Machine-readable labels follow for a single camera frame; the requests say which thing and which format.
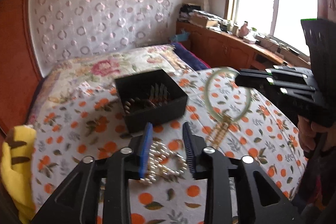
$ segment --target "floral blanket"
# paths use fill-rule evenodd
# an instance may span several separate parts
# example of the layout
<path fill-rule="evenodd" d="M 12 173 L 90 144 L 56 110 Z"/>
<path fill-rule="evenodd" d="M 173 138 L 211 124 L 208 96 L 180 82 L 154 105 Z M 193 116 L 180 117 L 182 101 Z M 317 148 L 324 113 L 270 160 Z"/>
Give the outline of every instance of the floral blanket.
<path fill-rule="evenodd" d="M 183 157 L 184 122 L 188 121 L 193 133 L 203 138 L 207 138 L 216 125 L 204 105 L 205 83 L 214 70 L 172 75 L 188 94 L 188 104 L 184 116 L 155 126 L 154 138 Z M 82 90 L 81 98 L 53 105 L 41 113 L 35 123 L 37 137 L 31 162 L 31 188 L 37 210 L 83 157 L 106 158 L 130 141 L 114 86 L 92 91 L 87 86 Z M 236 86 L 232 76 L 221 74 L 210 85 L 209 99 L 216 112 L 234 117 L 244 107 L 245 92 L 245 89 Z M 229 127 L 218 149 L 228 157 L 254 157 L 289 199 L 294 197 L 307 164 L 298 145 L 298 129 L 257 91 L 252 91 L 252 103 L 246 115 Z M 165 164 L 176 168 L 172 159 Z M 206 180 L 193 180 L 189 170 L 182 176 L 161 179 L 151 186 L 138 181 L 130 181 L 129 184 L 132 224 L 203 224 Z M 232 222 L 237 223 L 233 180 L 230 186 Z M 104 187 L 102 182 L 98 224 L 102 223 Z"/>
<path fill-rule="evenodd" d="M 53 68 L 43 83 L 31 109 L 28 124 L 34 124 L 40 113 L 59 104 L 82 97 L 82 86 L 110 89 L 114 79 L 140 72 L 163 69 L 181 74 L 193 71 L 175 53 L 170 45 L 137 48 L 127 52 L 75 58 Z"/>

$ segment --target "black box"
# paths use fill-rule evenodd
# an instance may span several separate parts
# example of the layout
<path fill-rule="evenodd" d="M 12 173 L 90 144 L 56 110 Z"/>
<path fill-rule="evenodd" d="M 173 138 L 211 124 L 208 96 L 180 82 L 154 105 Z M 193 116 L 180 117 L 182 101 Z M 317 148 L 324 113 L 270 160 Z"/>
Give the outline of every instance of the black box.
<path fill-rule="evenodd" d="M 155 126 L 183 116 L 188 95 L 164 70 L 144 72 L 115 79 L 115 86 L 123 109 L 125 102 L 129 101 L 130 98 L 148 99 L 151 87 L 161 83 L 167 87 L 170 101 L 156 108 L 141 109 L 130 114 L 124 114 L 129 133 L 143 130 L 148 122 Z"/>

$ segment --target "yellow plush toy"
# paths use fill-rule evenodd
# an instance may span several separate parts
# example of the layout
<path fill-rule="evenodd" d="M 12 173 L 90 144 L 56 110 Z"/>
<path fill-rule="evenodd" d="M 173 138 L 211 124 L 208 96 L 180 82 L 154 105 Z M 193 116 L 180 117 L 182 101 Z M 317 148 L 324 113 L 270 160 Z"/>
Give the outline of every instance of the yellow plush toy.
<path fill-rule="evenodd" d="M 28 224 L 35 214 L 31 190 L 31 157 L 36 131 L 28 126 L 10 130 L 2 144 L 1 179 L 18 209 L 19 219 Z"/>

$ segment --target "pearl necklace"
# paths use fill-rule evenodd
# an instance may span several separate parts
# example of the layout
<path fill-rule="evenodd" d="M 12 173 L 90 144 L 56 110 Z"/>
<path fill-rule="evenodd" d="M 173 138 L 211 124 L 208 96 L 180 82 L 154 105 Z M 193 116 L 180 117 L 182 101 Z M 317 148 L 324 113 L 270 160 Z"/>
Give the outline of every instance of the pearl necklace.
<path fill-rule="evenodd" d="M 171 170 L 167 166 L 162 164 L 162 161 L 167 158 L 177 158 L 179 163 L 179 170 Z M 182 175 L 187 169 L 186 160 L 176 152 L 169 150 L 163 143 L 154 141 L 151 145 L 148 155 L 148 170 L 144 179 L 140 179 L 141 182 L 150 185 L 160 177 L 167 178 L 170 175 L 179 176 Z"/>

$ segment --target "silver screw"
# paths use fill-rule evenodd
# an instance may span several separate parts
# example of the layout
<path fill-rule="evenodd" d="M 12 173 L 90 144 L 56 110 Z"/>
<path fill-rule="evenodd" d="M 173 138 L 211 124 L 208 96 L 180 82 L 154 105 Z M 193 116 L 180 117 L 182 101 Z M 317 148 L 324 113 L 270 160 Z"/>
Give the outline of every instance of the silver screw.
<path fill-rule="evenodd" d="M 85 164 L 89 164 L 89 163 L 91 163 L 91 162 L 94 161 L 94 158 L 91 157 L 91 156 L 86 156 L 86 157 L 84 157 L 84 158 L 82 159 L 82 161 L 83 161 L 83 163 L 85 163 Z"/>
<path fill-rule="evenodd" d="M 130 153 L 133 152 L 133 150 L 132 150 L 131 148 L 129 148 L 129 147 L 124 147 L 124 148 L 122 148 L 122 149 L 120 150 L 120 152 L 121 152 L 122 154 L 130 154 Z"/>
<path fill-rule="evenodd" d="M 207 153 L 207 154 L 213 154 L 213 153 L 215 153 L 215 151 L 216 150 L 211 146 L 207 146 L 206 148 L 203 148 L 203 152 Z"/>
<path fill-rule="evenodd" d="M 251 164 L 253 163 L 254 159 L 251 156 L 244 156 L 241 158 L 243 162 L 246 164 Z"/>

